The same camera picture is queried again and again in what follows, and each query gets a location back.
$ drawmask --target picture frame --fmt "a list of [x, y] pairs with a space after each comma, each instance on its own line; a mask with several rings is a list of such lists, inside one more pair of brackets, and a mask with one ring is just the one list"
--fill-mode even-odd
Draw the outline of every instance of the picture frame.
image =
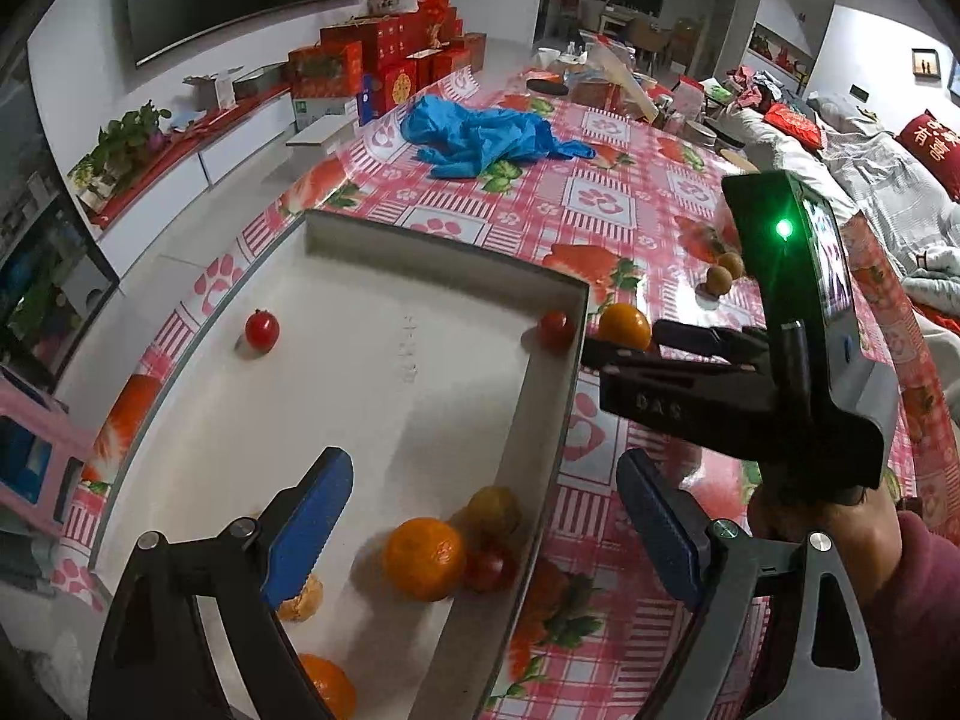
[[956, 100], [960, 100], [960, 62], [957, 62], [956, 59], [953, 60], [953, 70], [950, 72], [947, 89], [950, 90]]
[[913, 50], [913, 74], [918, 79], [940, 80], [940, 55], [936, 49]]

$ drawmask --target blue cloth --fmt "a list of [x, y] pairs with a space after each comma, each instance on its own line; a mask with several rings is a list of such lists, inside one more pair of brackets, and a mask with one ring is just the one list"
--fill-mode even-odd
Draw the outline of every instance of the blue cloth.
[[435, 95], [414, 104], [400, 131], [410, 143], [432, 145], [416, 156], [437, 166], [430, 171], [435, 178], [475, 178], [498, 159], [534, 162], [542, 157], [590, 159], [596, 154], [586, 143], [558, 141], [550, 122], [535, 113], [472, 111]]

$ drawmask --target pink plastic stool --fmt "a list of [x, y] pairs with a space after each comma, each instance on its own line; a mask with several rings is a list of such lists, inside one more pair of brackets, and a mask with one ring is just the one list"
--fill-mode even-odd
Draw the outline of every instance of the pink plastic stool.
[[0, 504], [59, 536], [92, 452], [61, 404], [0, 365]]

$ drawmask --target person's arm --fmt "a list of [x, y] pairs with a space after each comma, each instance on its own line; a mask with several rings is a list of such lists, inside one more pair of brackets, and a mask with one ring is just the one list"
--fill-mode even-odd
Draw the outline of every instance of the person's arm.
[[755, 536], [801, 542], [814, 530], [837, 546], [877, 666], [883, 707], [896, 720], [955, 713], [960, 680], [960, 550], [900, 515], [886, 490], [857, 506], [784, 507], [762, 486], [750, 502]]

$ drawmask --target green light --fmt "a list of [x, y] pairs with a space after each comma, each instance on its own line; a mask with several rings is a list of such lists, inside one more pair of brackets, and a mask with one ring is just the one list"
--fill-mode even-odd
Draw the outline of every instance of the green light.
[[782, 218], [776, 223], [776, 234], [786, 241], [793, 235], [793, 223], [788, 218]]

